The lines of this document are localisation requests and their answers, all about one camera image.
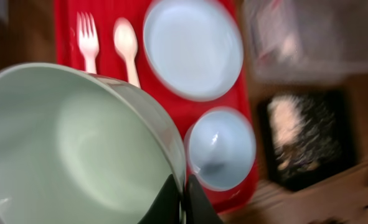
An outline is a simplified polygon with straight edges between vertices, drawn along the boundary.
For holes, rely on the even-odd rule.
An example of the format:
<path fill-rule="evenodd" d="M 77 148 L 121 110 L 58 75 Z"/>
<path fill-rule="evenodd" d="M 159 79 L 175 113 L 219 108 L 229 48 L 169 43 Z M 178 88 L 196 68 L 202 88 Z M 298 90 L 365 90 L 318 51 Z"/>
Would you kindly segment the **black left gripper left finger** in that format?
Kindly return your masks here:
<path fill-rule="evenodd" d="M 150 209 L 138 224 L 178 224 L 180 195 L 173 175 L 169 175 Z"/>

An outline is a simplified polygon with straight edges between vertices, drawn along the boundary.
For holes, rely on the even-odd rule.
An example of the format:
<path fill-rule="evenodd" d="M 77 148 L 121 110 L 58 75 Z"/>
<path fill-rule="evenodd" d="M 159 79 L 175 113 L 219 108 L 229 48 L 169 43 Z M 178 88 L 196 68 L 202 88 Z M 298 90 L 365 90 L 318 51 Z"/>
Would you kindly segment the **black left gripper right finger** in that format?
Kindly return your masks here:
<path fill-rule="evenodd" d="M 193 174 L 187 180 L 185 210 L 188 224 L 224 224 Z"/>

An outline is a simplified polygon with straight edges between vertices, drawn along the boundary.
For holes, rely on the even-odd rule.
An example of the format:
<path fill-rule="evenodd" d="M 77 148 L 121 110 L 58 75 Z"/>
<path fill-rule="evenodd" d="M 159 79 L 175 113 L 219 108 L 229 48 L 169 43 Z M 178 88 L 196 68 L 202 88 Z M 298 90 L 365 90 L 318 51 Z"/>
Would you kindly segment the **small light blue bowl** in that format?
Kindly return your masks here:
<path fill-rule="evenodd" d="M 257 144 L 252 125 L 230 107 L 205 112 L 188 129 L 184 146 L 190 172 L 210 190 L 233 189 L 255 164 Z"/>

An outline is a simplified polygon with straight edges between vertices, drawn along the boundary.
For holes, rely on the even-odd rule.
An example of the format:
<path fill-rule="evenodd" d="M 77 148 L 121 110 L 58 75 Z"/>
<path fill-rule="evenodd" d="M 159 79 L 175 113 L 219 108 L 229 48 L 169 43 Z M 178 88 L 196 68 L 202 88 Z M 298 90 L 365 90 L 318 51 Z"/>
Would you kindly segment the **mint green bowl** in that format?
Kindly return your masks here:
<path fill-rule="evenodd" d="M 138 223 L 172 179 L 179 131 L 148 93 L 52 63 L 0 71 L 0 223 Z"/>

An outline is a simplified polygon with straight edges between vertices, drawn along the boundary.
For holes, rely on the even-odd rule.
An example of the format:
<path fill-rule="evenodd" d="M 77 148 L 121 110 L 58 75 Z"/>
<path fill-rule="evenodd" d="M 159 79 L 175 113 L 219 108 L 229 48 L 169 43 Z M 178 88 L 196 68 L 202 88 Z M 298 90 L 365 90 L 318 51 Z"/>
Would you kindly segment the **food scraps with rice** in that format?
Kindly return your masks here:
<path fill-rule="evenodd" d="M 339 159 L 334 112 L 323 95 L 278 95 L 267 105 L 278 173 L 283 180 Z"/>

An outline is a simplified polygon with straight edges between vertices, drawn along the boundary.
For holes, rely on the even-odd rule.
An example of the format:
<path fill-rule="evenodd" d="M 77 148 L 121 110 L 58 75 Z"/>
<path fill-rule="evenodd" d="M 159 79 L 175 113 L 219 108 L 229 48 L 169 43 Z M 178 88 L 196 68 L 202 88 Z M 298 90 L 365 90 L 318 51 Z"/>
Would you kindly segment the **red snack wrapper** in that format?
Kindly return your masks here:
<path fill-rule="evenodd" d="M 260 39 L 261 60 L 270 54 L 282 40 L 282 3 L 273 0 L 257 13 L 257 26 Z"/>

